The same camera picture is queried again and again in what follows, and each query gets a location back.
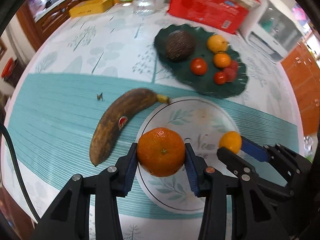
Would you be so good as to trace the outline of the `smooth yellow-orange citrus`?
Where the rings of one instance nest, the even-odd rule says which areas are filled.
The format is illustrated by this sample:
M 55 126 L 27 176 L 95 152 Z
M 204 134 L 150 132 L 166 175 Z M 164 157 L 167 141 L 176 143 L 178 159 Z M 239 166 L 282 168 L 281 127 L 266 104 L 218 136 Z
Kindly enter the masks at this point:
M 238 154 L 242 147 L 241 135 L 236 131 L 230 131 L 225 133 L 219 141 L 219 148 L 222 147 L 228 149 L 234 154 Z

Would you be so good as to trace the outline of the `large orange mandarin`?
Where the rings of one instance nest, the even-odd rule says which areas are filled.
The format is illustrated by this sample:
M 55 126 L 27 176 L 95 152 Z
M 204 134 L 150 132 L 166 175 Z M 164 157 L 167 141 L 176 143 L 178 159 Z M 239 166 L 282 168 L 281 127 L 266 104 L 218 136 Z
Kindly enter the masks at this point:
M 184 164 L 185 144 L 177 132 L 165 127 L 154 128 L 139 138 L 137 158 L 149 174 L 169 177 Z

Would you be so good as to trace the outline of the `overripe brown banana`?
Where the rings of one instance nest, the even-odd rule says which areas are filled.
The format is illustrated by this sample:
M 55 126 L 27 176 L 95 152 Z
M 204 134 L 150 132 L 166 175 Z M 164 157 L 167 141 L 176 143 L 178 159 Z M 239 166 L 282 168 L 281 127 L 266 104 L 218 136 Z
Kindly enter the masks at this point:
M 99 120 L 89 147 L 89 158 L 94 166 L 103 163 L 111 154 L 125 124 L 137 113 L 155 103 L 170 103 L 166 95 L 147 88 L 129 90 L 117 98 Z

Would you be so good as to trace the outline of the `mandarin with stem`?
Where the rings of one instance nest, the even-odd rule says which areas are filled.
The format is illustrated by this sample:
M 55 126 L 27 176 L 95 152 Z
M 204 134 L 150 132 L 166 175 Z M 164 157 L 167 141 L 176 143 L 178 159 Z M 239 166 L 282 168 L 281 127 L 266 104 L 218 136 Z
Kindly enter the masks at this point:
M 231 58 L 226 53 L 217 53 L 213 56 L 213 64 L 217 68 L 226 68 L 231 64 Z

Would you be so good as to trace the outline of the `red cherry tomato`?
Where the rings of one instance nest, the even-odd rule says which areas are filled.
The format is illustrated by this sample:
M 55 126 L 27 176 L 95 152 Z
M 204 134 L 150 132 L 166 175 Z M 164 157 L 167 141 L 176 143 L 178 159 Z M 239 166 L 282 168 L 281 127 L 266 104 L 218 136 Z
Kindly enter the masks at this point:
M 208 65 L 204 59 L 197 57 L 190 63 L 190 71 L 197 76 L 203 76 L 208 71 Z

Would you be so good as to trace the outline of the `orange wooden cabinet right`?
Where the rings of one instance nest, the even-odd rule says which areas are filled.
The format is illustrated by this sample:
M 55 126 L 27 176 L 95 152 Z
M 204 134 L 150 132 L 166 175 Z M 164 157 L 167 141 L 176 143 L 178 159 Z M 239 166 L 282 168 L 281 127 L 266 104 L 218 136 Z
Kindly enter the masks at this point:
M 307 46 L 298 41 L 281 62 L 293 88 L 305 136 L 319 128 L 319 66 Z

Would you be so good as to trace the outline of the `cherry tomato on plate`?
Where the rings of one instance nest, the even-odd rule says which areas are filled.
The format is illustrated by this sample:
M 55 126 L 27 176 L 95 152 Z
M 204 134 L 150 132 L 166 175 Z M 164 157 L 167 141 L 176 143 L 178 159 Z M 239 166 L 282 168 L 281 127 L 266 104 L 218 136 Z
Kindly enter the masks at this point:
M 213 80 L 217 85 L 224 85 L 226 83 L 226 75 L 224 72 L 216 72 Z

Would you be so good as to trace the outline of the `small dried stem piece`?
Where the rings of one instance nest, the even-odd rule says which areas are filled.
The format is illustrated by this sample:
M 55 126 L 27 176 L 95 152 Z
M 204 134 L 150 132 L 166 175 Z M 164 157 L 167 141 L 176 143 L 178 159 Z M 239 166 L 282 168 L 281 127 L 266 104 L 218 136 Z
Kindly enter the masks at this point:
M 104 100 L 103 93 L 97 94 L 97 100 L 98 101 L 103 101 Z

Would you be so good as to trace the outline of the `white plastic appliance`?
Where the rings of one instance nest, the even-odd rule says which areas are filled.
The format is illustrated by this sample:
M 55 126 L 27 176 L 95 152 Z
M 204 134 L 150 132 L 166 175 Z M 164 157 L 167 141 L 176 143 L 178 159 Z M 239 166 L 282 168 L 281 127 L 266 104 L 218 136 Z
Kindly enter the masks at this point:
M 281 62 L 303 37 L 303 29 L 281 0 L 259 0 L 239 27 L 254 49 L 273 63 Z

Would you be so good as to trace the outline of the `yellow lemon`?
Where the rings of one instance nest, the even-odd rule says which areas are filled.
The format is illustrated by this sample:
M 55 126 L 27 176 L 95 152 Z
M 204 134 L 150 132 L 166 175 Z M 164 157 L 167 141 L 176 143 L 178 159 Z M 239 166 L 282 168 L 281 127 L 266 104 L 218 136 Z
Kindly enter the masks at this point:
M 217 54 L 226 52 L 229 43 L 223 36 L 216 34 L 208 38 L 206 45 L 211 52 Z

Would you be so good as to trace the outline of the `patterned tablecloth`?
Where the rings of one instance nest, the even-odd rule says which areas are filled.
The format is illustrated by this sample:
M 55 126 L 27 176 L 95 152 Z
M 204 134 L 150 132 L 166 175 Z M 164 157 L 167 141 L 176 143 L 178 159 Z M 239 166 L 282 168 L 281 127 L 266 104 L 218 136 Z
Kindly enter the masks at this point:
M 185 20 L 161 10 L 138 16 L 132 7 L 64 23 L 36 53 L 12 97 L 5 125 L 38 215 L 43 215 L 74 174 L 98 174 L 127 154 L 141 134 L 166 127 L 180 134 L 209 165 L 227 173 L 216 149 L 221 135 L 237 131 L 259 145 L 282 144 L 303 153 L 303 130 L 293 89 L 274 64 L 241 36 L 225 34 L 246 65 L 239 96 L 197 94 L 165 69 L 153 46 L 157 33 Z M 122 129 L 107 161 L 93 166 L 89 146 L 109 105 L 125 92 L 148 88 L 172 99 L 138 113 Z M 103 101 L 97 94 L 103 93 Z

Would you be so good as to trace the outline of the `red basket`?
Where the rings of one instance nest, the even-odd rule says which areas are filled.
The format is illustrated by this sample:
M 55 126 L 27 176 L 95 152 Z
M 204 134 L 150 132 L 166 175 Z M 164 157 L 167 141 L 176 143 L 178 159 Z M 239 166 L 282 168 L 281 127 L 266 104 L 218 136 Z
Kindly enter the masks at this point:
M 7 78 L 12 74 L 12 71 L 15 67 L 15 60 L 11 57 L 6 65 L 4 66 L 2 73 L 1 73 L 1 78 Z

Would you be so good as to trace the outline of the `dark green wavy plate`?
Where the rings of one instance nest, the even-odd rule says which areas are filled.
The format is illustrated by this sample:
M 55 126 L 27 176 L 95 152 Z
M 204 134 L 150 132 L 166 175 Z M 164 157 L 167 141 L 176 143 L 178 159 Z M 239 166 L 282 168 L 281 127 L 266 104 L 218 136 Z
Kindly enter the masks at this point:
M 180 83 L 216 98 L 230 98 L 245 91 L 248 76 L 240 54 L 231 45 L 213 52 L 208 41 L 215 33 L 188 24 L 161 29 L 154 46 L 162 66 Z

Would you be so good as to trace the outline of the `yellow flat box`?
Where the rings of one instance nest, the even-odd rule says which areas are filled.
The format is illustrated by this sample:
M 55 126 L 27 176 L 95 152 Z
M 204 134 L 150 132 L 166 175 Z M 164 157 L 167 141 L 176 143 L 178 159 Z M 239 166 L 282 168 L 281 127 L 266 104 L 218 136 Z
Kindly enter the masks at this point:
M 113 0 L 86 0 L 69 10 L 71 18 L 102 14 L 113 7 Z

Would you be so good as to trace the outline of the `clear drinking glass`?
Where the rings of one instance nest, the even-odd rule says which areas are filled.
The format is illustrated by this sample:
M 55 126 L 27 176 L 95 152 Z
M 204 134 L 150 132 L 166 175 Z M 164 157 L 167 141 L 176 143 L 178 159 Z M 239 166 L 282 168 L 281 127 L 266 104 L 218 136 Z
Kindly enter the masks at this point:
M 156 0 L 133 0 L 133 13 L 148 16 L 155 12 Z

